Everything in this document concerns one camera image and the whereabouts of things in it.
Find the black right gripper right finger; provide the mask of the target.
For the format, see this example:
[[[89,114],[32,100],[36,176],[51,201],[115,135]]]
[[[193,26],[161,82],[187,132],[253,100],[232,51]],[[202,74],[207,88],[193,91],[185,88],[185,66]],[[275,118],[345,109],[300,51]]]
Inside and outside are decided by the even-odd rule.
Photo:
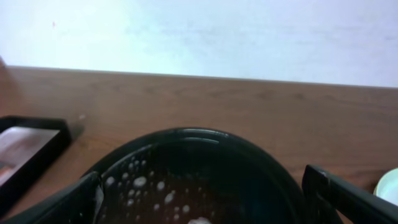
[[[307,165],[302,190],[314,223],[397,224],[397,206],[313,165]]]

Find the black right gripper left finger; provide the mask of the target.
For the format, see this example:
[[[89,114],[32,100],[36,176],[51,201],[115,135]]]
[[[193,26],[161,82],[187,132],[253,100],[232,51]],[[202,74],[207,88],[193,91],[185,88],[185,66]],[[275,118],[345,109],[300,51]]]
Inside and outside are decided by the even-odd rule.
[[[2,224],[62,224],[97,222],[103,203],[103,184],[97,172],[57,192]]]

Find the mint green plate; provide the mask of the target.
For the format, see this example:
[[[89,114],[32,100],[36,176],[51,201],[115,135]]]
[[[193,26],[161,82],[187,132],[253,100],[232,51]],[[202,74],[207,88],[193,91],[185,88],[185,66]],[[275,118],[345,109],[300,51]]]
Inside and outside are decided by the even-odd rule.
[[[398,168],[390,170],[380,178],[373,194],[398,206]]]

